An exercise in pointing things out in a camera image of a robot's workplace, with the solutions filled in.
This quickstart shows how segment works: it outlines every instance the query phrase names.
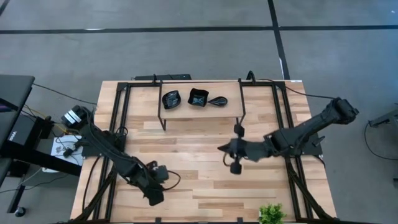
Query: green plant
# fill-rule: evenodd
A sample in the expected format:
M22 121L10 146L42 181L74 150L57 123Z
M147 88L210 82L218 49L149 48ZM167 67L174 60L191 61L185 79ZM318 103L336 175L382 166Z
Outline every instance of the green plant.
M259 221L261 224L283 224L282 218L286 217L286 214L281 211L282 204L277 205L268 204L268 206L261 206L261 216Z

